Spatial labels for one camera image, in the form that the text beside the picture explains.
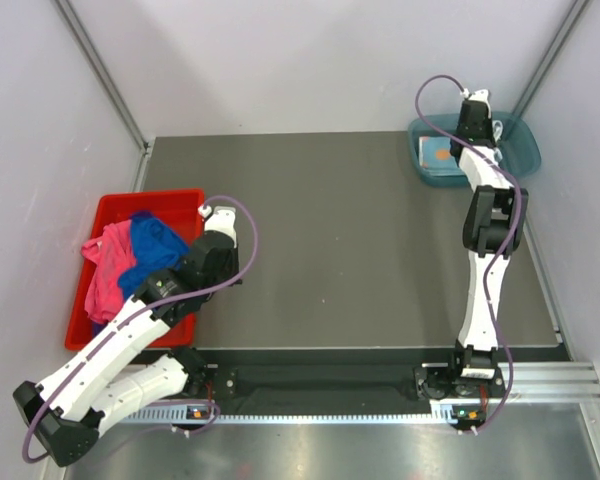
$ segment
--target blue book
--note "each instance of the blue book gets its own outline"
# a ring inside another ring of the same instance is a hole
[[[451,156],[451,141],[447,137],[427,137],[419,139],[420,166],[432,177],[464,175]]]

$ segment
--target red plastic container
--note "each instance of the red plastic container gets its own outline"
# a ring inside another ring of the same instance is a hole
[[[202,234],[202,217],[198,215],[198,207],[203,202],[204,192],[199,189],[106,195],[98,204],[90,238],[102,235],[104,227],[110,223],[127,220],[139,211],[149,211],[190,244]],[[93,338],[93,325],[84,310],[84,300],[95,270],[94,263],[84,261],[64,342],[68,350],[81,350]],[[195,316],[188,315],[149,348],[191,345],[194,326]]]

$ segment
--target white backdrop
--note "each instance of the white backdrop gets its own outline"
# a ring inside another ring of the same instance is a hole
[[[37,478],[11,394],[69,358],[80,245],[139,159],[52,2],[0,0],[0,479]]]
[[[568,0],[72,0],[146,136],[402,130],[435,73],[511,109]],[[450,86],[428,111],[456,111]]]
[[[600,376],[600,1],[592,2],[527,115],[543,166],[529,216],[579,358]]]

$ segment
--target blue bin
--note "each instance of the blue bin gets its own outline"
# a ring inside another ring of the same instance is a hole
[[[455,133],[459,114],[431,115],[427,119],[436,127],[449,133]],[[512,173],[516,178],[526,177],[540,168],[541,157],[538,144],[531,130],[520,118],[506,112],[493,112],[493,120],[500,120],[503,125],[502,139],[498,144],[502,152],[500,166]],[[419,118],[411,122],[408,130],[411,143],[411,160],[420,178],[432,187],[464,187],[469,185],[464,175],[435,177],[420,166],[418,146],[420,137],[440,136]]]

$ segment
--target orange circle on book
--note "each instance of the orange circle on book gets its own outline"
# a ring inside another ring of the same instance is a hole
[[[449,153],[449,150],[444,150],[444,149],[436,150],[436,158],[438,160],[449,160],[450,157],[451,157],[451,154]]]

